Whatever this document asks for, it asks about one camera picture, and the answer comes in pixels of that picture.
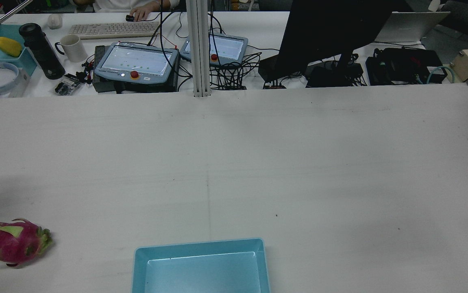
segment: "black water bottle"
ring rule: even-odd
[[[19,34],[24,39],[24,46],[30,48],[47,78],[59,79],[66,73],[46,34],[38,24],[23,24],[19,28]]]

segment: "blue tray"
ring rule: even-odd
[[[139,247],[131,293],[270,293],[264,242]]]
[[[19,35],[19,28],[20,25],[17,24],[0,24],[0,37],[9,37],[22,45],[22,52],[19,57],[11,57],[0,50],[0,62],[8,62],[21,67],[31,76],[35,71],[35,67],[37,67],[37,62],[35,62],[29,50],[24,47],[24,39]]]

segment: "computer mouse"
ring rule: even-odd
[[[54,30],[62,27],[62,15],[59,13],[50,14],[48,17],[48,28]]]

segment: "table surface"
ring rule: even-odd
[[[145,245],[261,237],[273,293],[468,292],[468,87],[0,99],[0,292],[129,292]]]
[[[73,24],[95,24],[95,23],[105,23],[105,22],[125,22],[124,13],[65,13],[63,14],[63,26],[61,28],[51,30],[48,28],[47,20],[49,13],[43,14],[16,14],[5,21],[5,24],[25,24],[27,22],[35,22],[40,24],[44,33],[48,36],[49,41],[54,44],[58,42],[63,36],[68,34],[71,26]],[[177,29],[180,27],[179,19],[181,19],[182,27],[178,31],[178,35],[186,37],[188,35],[187,29],[187,17],[186,13],[175,13],[169,17],[163,24],[163,35],[170,39],[174,44],[178,45],[178,48],[181,48],[185,39],[180,38],[176,35]],[[284,33],[284,28],[286,27],[286,21],[288,20],[287,11],[219,11],[215,12],[214,16],[221,22],[223,30],[228,35],[237,35],[241,37],[246,37],[249,40],[249,45],[252,45],[256,48],[274,48],[279,49],[281,46],[281,40]],[[94,53],[95,46],[98,45],[110,45],[113,42],[117,41],[133,41],[133,42],[148,42],[149,38],[128,38],[128,39],[85,39],[83,40],[85,50],[89,55]],[[160,38],[157,38],[157,41],[154,45],[159,46]],[[165,48],[170,48],[171,44],[164,40],[163,46]],[[375,48],[386,48],[391,47],[392,45],[377,44],[373,43],[363,48],[355,50],[359,54],[359,59],[357,60],[363,67],[365,66],[365,61],[368,56],[373,55],[373,50]],[[246,53],[252,54],[255,52],[262,52],[261,58],[267,58],[277,54],[275,50],[256,50],[254,48],[247,48]],[[83,68],[80,66],[81,63],[70,62],[65,56],[59,56],[61,64],[66,69],[66,72],[74,74],[75,72],[80,72]],[[192,72],[192,67],[189,62],[182,61],[181,65],[187,68]],[[367,83],[369,80],[367,78],[367,72],[364,72],[364,79]],[[44,76],[44,73],[37,66],[35,72],[31,76],[30,83],[25,91],[26,96],[46,96],[53,95],[53,89],[56,87],[58,80],[49,80]],[[284,80],[283,85],[287,88],[304,88],[307,81],[306,79],[288,79]],[[248,76],[243,79],[243,85],[247,89],[262,89],[264,84],[263,79],[257,73],[257,70],[252,70]],[[180,91],[192,91],[193,84],[192,81],[187,81],[180,88]],[[96,94],[95,89],[91,85],[83,85],[83,87],[77,91],[76,95],[93,95]],[[114,94],[114,92],[101,93],[101,94]]]

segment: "black monitor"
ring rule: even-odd
[[[305,74],[309,63],[341,55],[331,74],[344,75],[353,50],[375,40],[392,0],[294,0],[279,54],[261,60],[265,82]],[[334,82],[333,86],[345,85]]]

